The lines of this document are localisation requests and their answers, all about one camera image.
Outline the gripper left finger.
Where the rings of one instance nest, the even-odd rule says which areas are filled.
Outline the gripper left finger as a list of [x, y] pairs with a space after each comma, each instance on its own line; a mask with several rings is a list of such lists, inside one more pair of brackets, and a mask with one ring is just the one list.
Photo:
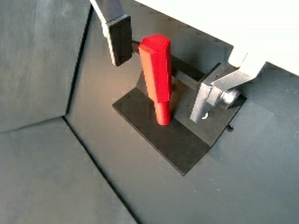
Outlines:
[[119, 67], [133, 57], [131, 17], [119, 0], [90, 0], [102, 23], [113, 64]]

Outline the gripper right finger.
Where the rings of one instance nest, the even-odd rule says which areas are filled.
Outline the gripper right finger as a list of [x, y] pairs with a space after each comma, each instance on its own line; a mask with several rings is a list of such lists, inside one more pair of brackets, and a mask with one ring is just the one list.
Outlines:
[[218, 105], [227, 109], [239, 97], [237, 87], [253, 81], [258, 76], [258, 62], [247, 53], [239, 61], [235, 55], [229, 57], [230, 66], [218, 66], [201, 82], [190, 119], [198, 123], [209, 117]]

